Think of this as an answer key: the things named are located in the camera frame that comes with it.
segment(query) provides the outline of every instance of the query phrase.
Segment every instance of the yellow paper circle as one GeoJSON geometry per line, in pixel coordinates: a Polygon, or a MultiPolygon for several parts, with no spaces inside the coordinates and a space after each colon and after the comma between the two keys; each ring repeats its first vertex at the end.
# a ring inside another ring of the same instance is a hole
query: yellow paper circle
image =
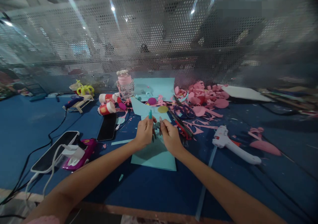
{"type": "Polygon", "coordinates": [[[166,106],[160,106],[160,107],[158,108],[158,111],[159,111],[160,113],[166,113],[168,110],[169,110],[169,109],[168,109],[168,107],[166,107],[166,106]]]}

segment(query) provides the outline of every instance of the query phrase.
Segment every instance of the black smartphone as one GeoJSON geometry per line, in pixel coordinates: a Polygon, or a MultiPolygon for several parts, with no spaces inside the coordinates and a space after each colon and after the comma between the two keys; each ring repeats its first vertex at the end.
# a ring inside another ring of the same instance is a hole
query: black smartphone
{"type": "Polygon", "coordinates": [[[104,116],[102,126],[100,127],[97,141],[111,140],[114,138],[116,128],[117,114],[112,113],[104,116]]]}
{"type": "MultiPolygon", "coordinates": [[[[48,173],[52,170],[52,161],[56,149],[60,144],[73,144],[76,137],[79,135],[78,131],[66,131],[59,139],[42,155],[41,158],[32,166],[31,171],[35,173],[48,173]]],[[[62,156],[64,147],[60,147],[57,151],[55,161],[59,160],[62,156]]]]}

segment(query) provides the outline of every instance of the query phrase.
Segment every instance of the floor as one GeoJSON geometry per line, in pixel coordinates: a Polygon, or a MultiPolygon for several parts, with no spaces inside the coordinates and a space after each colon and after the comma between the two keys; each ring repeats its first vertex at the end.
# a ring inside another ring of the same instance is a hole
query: floor
{"type": "MultiPolygon", "coordinates": [[[[35,204],[30,202],[31,209],[35,208],[35,204]]],[[[14,199],[7,203],[4,206],[0,207],[0,216],[8,214],[16,214],[23,217],[28,215],[29,211],[27,210],[24,201],[19,199],[14,199]]],[[[122,216],[110,214],[106,212],[97,212],[97,211],[87,211],[87,210],[77,210],[70,213],[69,217],[66,219],[65,224],[120,224],[122,216]]],[[[0,218],[0,224],[17,224],[21,223],[23,220],[12,217],[12,218],[0,218]]]]}

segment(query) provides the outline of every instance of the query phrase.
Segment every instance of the blue glue gun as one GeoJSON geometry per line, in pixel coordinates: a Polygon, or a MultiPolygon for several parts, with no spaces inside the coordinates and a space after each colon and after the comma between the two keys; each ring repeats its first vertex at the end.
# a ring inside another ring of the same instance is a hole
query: blue glue gun
{"type": "Polygon", "coordinates": [[[71,108],[73,105],[75,105],[77,102],[84,100],[84,97],[82,96],[77,96],[75,98],[73,98],[71,101],[69,101],[68,103],[66,103],[63,108],[64,109],[68,109],[71,108]]]}

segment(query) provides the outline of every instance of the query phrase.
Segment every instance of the white hot glue gun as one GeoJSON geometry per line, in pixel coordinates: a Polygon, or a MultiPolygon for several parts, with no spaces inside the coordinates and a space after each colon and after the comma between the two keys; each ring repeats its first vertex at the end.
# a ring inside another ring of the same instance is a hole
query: white hot glue gun
{"type": "Polygon", "coordinates": [[[212,143],[218,148],[227,147],[233,153],[244,159],[247,163],[250,164],[261,164],[261,159],[257,156],[253,156],[243,149],[239,148],[236,144],[234,144],[228,137],[228,130],[226,126],[220,126],[218,130],[215,132],[214,139],[212,143]]]}

